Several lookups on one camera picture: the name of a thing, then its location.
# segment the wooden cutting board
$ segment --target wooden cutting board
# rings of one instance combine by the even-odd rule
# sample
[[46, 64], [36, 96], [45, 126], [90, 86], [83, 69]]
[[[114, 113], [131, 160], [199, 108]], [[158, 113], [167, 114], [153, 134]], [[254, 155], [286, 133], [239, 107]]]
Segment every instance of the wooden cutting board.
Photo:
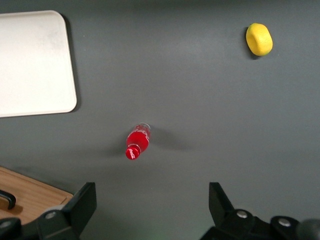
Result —
[[0, 167], [0, 190], [15, 196], [15, 207], [8, 210], [8, 200], [0, 197], [0, 219], [20, 218], [27, 224], [46, 209], [66, 204], [73, 195], [30, 177]]

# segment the red bottle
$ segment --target red bottle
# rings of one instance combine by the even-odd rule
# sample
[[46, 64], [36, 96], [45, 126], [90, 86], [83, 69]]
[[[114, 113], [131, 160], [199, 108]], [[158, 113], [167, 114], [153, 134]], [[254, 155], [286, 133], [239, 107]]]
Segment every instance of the red bottle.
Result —
[[125, 155], [130, 160], [135, 160], [147, 149], [150, 139], [150, 126], [146, 123], [139, 123], [134, 127], [126, 139], [127, 149]]

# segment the gray tabletop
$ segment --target gray tabletop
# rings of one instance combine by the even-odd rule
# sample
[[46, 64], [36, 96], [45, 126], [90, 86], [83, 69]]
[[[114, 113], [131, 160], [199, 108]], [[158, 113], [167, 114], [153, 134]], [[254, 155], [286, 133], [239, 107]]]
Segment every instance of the gray tabletop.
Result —
[[[67, 21], [78, 104], [0, 118], [0, 165], [75, 193], [96, 182], [83, 240], [197, 240], [209, 182], [264, 221], [320, 217], [320, 1], [1, 1]], [[273, 50], [245, 41], [265, 24]], [[138, 160], [135, 124], [151, 125]]]

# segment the white cutting board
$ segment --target white cutting board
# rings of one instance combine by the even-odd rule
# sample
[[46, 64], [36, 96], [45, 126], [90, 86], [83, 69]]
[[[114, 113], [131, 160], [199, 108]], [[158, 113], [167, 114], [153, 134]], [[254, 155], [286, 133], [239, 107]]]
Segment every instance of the white cutting board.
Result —
[[67, 113], [76, 104], [63, 17], [0, 14], [0, 117]]

